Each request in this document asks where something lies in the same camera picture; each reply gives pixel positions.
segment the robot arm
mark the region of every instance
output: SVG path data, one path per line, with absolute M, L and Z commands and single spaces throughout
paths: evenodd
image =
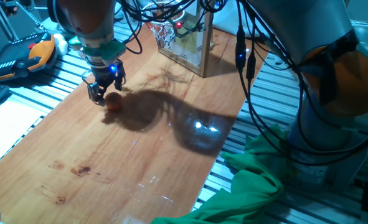
M 319 103 L 339 116 L 368 112 L 368 29 L 343 0 L 248 0 L 274 31 Z
M 104 106 L 103 95 L 114 82 L 122 90 L 125 72 L 123 62 L 118 60 L 125 50 L 125 44 L 114 39 L 115 0 L 57 1 L 66 15 L 77 38 L 69 44 L 76 50 L 82 49 L 85 60 L 91 66 L 95 83 L 88 84 L 90 99 Z

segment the wire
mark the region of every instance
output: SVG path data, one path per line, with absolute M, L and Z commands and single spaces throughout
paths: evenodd
M 129 52 L 131 52 L 131 53 L 133 53 L 133 54 L 137 54 L 137 55 L 139 55 L 139 54 L 141 54 L 142 53 L 142 45 L 141 45 L 141 41 L 139 41 L 139 39 L 138 39 L 138 36 L 136 35 L 136 33 L 135 33 L 135 31 L 134 31 L 134 29 L 133 29 L 133 26 L 131 25 L 131 23 L 129 22 L 129 20 L 128 20 L 128 16 L 127 16 L 127 12 L 126 11 L 124 11 L 124 16 L 126 17 L 126 20 L 127 20 L 127 23 L 128 23 L 128 27 L 130 27 L 130 30 L 132 31 L 132 33 L 133 33 L 133 35 L 134 35 L 134 38 L 136 39 L 136 41 L 137 41 L 137 43 L 138 43 L 138 46 L 139 46 L 139 52 L 135 52 L 134 50 L 131 50 L 130 48 L 128 48 L 128 47 L 126 47 L 127 48 L 127 50 L 129 51 Z
M 236 5 L 238 7 L 239 25 L 241 26 L 242 25 L 242 12 L 241 12 L 242 10 L 240 10 L 239 0 L 236 0 Z
M 138 1 L 134 1 L 134 4 L 136 5 L 136 7 L 138 9 L 140 9 L 140 6 L 139 6 L 139 3 Z M 140 21 L 137 21 L 137 25 L 136 25 L 136 29 L 137 30 L 137 33 L 135 35 L 139 35 L 139 33 L 141 32 L 141 29 L 142 29 L 142 22 Z M 131 41 L 133 41 L 135 39 L 135 36 L 134 36 L 134 33 L 132 33 L 127 40 L 125 40 L 123 43 L 124 44 L 127 44 L 127 43 L 130 43 Z

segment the black cable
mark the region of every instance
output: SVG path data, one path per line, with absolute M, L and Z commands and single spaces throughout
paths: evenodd
M 239 25 L 242 25 L 242 10 L 240 10 L 240 4 L 239 4 L 239 0 L 236 0 L 236 5 L 238 7 L 238 15 L 239 15 Z
M 253 33 L 251 33 L 250 32 L 250 28 L 249 28 L 249 25 L 248 25 L 248 19 L 247 19 L 247 17 L 248 16 L 250 16 L 249 14 L 246 14 L 245 15 L 245 18 L 246 18 L 246 25 L 247 25 L 247 30 L 248 30 L 248 33 L 250 34 L 250 38 L 252 39 L 252 43 L 254 43 L 255 42 L 255 32 L 253 32 Z M 253 31 L 256 29 L 255 28 L 255 26 L 256 26 L 256 24 L 255 24 L 255 22 L 253 23 Z M 271 67 L 272 69 L 274 69 L 274 70 L 278 70 L 278 71 L 285 71 L 285 70 L 287 70 L 287 69 L 290 69 L 290 66 L 288 66 L 287 68 L 275 68 L 275 67 L 273 67 L 272 65 L 270 65 L 269 63 L 267 63 L 265 60 L 264 60 L 264 58 L 263 57 L 261 57 L 261 55 L 258 53 L 258 51 L 257 51 L 257 49 L 254 49 L 254 51 L 256 52 L 256 54 L 258 55 L 258 57 L 264 62 L 264 64 L 266 64 L 267 66 L 269 66 L 269 67 Z
M 126 17 L 126 20 L 127 20 L 127 23 L 128 23 L 128 27 L 130 27 L 130 30 L 132 31 L 133 35 L 134 35 L 134 38 L 136 39 L 137 43 L 138 43 L 138 46 L 139 46 L 139 52 L 135 52 L 133 50 L 131 50 L 130 48 L 126 47 L 127 50 L 133 54 L 141 54 L 142 53 L 142 45 L 141 45 L 141 42 L 139 41 L 138 39 L 138 36 L 135 34 L 135 30 L 133 29 L 133 26 L 131 25 L 130 21 L 128 20 L 128 16 L 127 16 L 127 12 L 126 11 L 123 11 L 124 12 L 124 16 Z
M 140 6 L 139 6 L 139 3 L 138 3 L 138 1 L 137 1 L 137 0 L 134 0 L 134 4 L 135 4 L 135 6 L 136 6 L 138 9 L 140 9 Z M 136 25 L 136 29 L 135 29 L 135 30 L 137 30 L 137 33 L 135 34 L 136 36 L 138 36 L 138 35 L 139 35 L 139 33 L 141 32 L 141 29 L 142 29 L 142 22 L 137 21 L 137 25 Z M 125 40 L 125 41 L 123 42 L 123 44 L 130 43 L 130 42 L 131 42 L 131 41 L 133 41 L 134 39 L 135 39 L 135 36 L 134 36 L 134 33 L 132 33 L 132 34 L 128 37 L 128 39 L 127 39 L 127 40 Z

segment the wooden board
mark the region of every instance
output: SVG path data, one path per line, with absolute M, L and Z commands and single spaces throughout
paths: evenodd
M 144 53 L 121 57 L 121 113 L 94 105 L 82 83 L 1 159 L 3 223 L 150 223 L 191 211 L 244 101 L 236 40 L 215 30 L 201 78 L 159 54 L 147 28 L 139 38 Z

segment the white slatted platform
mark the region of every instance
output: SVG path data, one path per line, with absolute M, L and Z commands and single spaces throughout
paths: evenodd
M 20 87 L 11 87 L 10 99 L 16 103 L 30 106 L 43 112 L 43 115 L 15 143 L 42 121 L 66 96 L 82 82 L 82 73 L 89 66 L 71 50 L 67 55 L 58 57 L 53 69 L 39 71 L 25 80 L 13 81 Z
M 273 55 L 268 55 L 267 63 L 275 65 Z M 276 71 L 264 65 L 252 87 L 252 103 L 267 125 L 278 123 L 285 130 L 296 116 L 299 94 L 298 82 L 290 71 Z M 246 101 L 222 151 L 243 154 L 246 136 L 255 138 L 259 134 Z M 221 188 L 230 192 L 233 176 L 224 159 L 218 156 L 192 210 L 197 210 Z M 362 194 L 363 190 L 354 186 L 340 195 L 295 193 L 285 187 L 284 195 L 268 207 L 262 223 L 368 223 L 367 213 L 361 212 Z

